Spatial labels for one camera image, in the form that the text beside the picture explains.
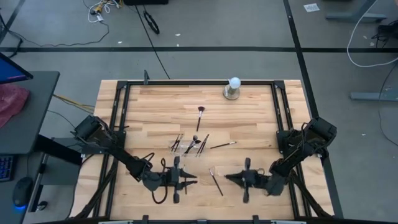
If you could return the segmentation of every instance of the wooden tabletop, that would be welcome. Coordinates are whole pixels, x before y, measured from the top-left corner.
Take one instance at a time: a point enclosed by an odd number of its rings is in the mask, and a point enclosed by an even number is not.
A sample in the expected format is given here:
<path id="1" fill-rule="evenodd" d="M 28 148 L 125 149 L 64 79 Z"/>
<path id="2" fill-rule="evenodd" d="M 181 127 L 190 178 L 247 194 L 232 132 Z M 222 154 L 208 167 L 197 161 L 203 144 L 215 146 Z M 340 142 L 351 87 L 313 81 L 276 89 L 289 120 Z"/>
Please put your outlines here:
<path id="1" fill-rule="evenodd" d="M 95 115 L 109 122 L 117 80 L 103 80 L 98 93 Z M 286 92 L 289 100 L 292 120 L 296 129 L 303 122 L 310 121 L 308 108 L 300 80 L 286 80 Z M 250 202 L 243 203 L 243 190 L 224 178 L 226 174 L 240 172 L 246 157 L 251 158 L 251 168 L 268 170 L 272 162 L 280 158 L 275 132 L 277 123 L 271 88 L 263 85 L 241 87 L 241 96 L 229 101 L 222 94 L 224 86 L 218 85 L 162 85 L 132 86 L 126 116 L 125 148 L 134 156 L 143 157 L 150 152 L 155 156 L 151 160 L 152 171 L 161 171 L 161 158 L 172 166 L 174 157 L 170 155 L 169 141 L 177 134 L 184 133 L 184 139 L 190 140 L 196 134 L 203 140 L 207 134 L 203 156 L 181 158 L 180 166 L 186 166 L 187 172 L 196 175 L 197 184 L 188 186 L 188 194 L 180 191 L 180 203 L 173 203 L 173 191 L 169 189 L 167 200 L 157 205 L 152 201 L 151 193 L 136 182 L 125 166 L 119 163 L 116 188 L 113 199 L 111 219 L 140 220 L 149 215 L 151 220 L 248 220 L 253 215 L 260 219 L 292 219 L 292 207 L 288 187 L 281 196 L 267 197 L 265 191 L 250 189 Z M 199 132 L 196 132 L 198 106 L 204 106 Z M 237 141 L 216 149 L 211 146 Z M 102 156 L 93 156 L 80 171 L 75 191 L 75 203 L 71 216 L 76 215 L 91 198 L 98 185 Z M 302 162 L 303 173 L 308 190 L 328 213 L 333 213 L 325 175 L 319 158 L 310 157 Z M 224 193 L 220 195 L 209 174 L 212 168 Z M 165 190 L 159 187 L 155 191 L 157 200 L 161 200 Z M 104 213 L 104 201 L 101 213 Z M 300 214 L 304 215 L 301 194 L 297 190 Z"/>

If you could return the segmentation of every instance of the monitor screen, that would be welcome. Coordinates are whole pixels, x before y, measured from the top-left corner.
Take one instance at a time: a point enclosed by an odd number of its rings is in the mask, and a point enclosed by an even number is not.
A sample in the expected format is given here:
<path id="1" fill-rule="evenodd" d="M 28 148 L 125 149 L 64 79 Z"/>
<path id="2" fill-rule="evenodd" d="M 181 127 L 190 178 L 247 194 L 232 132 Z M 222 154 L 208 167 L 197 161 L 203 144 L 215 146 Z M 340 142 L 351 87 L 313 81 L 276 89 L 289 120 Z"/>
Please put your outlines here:
<path id="1" fill-rule="evenodd" d="M 28 80 L 33 76 L 0 53 L 0 84 Z"/>

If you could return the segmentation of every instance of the computer mouse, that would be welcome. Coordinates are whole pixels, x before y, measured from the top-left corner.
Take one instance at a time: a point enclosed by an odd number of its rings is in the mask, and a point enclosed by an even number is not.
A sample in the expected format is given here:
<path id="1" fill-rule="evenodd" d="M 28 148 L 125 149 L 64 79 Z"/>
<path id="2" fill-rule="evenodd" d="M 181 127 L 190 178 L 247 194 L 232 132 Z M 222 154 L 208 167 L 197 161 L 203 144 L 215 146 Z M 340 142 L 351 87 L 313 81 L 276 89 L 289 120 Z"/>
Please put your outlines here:
<path id="1" fill-rule="evenodd" d="M 24 177 L 18 180 L 12 193 L 12 201 L 16 207 L 23 207 L 29 203 L 32 193 L 33 180 L 30 177 Z"/>

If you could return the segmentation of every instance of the floor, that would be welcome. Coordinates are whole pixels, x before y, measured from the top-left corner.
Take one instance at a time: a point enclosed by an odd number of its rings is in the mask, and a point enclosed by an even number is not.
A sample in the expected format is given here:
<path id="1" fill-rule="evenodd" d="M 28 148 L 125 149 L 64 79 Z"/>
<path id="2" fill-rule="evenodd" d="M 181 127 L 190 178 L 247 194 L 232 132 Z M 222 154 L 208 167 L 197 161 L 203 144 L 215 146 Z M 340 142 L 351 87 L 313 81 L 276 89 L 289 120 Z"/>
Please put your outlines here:
<path id="1" fill-rule="evenodd" d="M 352 91 L 380 91 L 394 65 L 356 67 L 344 50 L 354 24 L 325 19 L 328 12 L 352 11 L 363 2 L 289 1 L 319 115 L 338 128 L 338 137 L 329 151 L 343 215 L 398 222 L 395 210 L 398 176 L 388 173 L 398 169 L 398 148 L 383 136 L 379 127 L 380 109 L 385 134 L 398 142 L 398 136 L 394 135 L 398 106 L 349 98 Z M 82 1 L 62 3 L 3 0 L 0 12 L 6 22 L 11 18 L 11 30 L 40 45 L 90 42 L 106 32 L 104 25 L 87 21 L 87 8 Z M 317 3 L 320 10 L 307 12 L 303 5 L 311 3 Z M 282 0 L 170 0 L 168 5 L 146 8 L 160 27 L 160 35 L 151 30 L 149 35 L 156 47 L 163 47 L 158 54 L 171 78 L 303 79 Z M 370 12 L 385 14 L 388 19 L 382 24 L 388 24 L 397 19 L 398 7 L 393 0 L 383 0 Z M 18 53 L 13 60 L 30 71 L 59 71 L 55 93 L 89 105 L 95 104 L 103 79 L 141 79 L 144 70 L 151 79 L 166 78 L 149 48 L 150 42 L 135 9 L 112 7 L 103 17 L 109 25 L 109 35 L 100 43 L 55 49 L 49 45 L 38 48 L 25 41 L 24 53 Z M 374 48 L 376 41 L 371 37 L 376 29 L 375 23 L 358 26 L 351 44 L 360 52 L 352 54 L 355 62 L 370 65 L 397 56 L 366 52 Z M 8 34 L 0 49 L 7 51 L 16 44 L 17 40 Z M 397 47 L 397 42 L 390 41 L 386 47 Z M 394 70 L 384 90 L 391 91 L 397 86 L 398 71 Z M 73 124 L 87 115 L 56 99 L 50 109 L 62 113 Z M 61 117 L 48 113 L 41 133 L 65 138 L 71 137 L 71 130 Z M 77 175 L 72 171 L 62 172 L 62 175 Z M 29 214 L 24 223 L 59 220 L 68 215 L 73 203 L 70 200 L 73 185 L 49 186 L 44 192 L 42 197 L 50 203 L 43 211 L 45 215 Z"/>

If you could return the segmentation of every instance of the metal base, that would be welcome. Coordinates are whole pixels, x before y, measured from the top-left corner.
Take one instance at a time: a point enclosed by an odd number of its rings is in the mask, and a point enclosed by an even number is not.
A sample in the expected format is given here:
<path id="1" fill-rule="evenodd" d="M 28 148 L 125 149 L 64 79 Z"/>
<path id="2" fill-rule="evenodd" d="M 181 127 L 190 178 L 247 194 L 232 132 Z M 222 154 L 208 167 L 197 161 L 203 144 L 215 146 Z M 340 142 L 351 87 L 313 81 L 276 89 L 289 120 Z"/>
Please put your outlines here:
<path id="1" fill-rule="evenodd" d="M 398 102 L 398 91 L 387 91 L 383 93 L 381 96 L 379 93 L 361 93 L 361 92 L 353 92 L 350 95 L 352 100 L 371 100 L 371 101 L 390 101 L 390 102 Z"/>
<path id="2" fill-rule="evenodd" d="M 336 19 L 345 22 L 358 22 L 366 11 L 376 2 L 376 0 L 367 0 L 356 12 L 334 12 L 328 13 L 326 19 Z M 361 22 L 381 22 L 387 19 L 383 14 L 366 13 Z"/>
<path id="3" fill-rule="evenodd" d="M 326 19 L 336 19 L 344 22 L 358 22 L 361 16 L 350 12 L 334 12 L 328 13 Z M 384 14 L 366 13 L 361 22 L 381 22 L 387 19 Z"/>

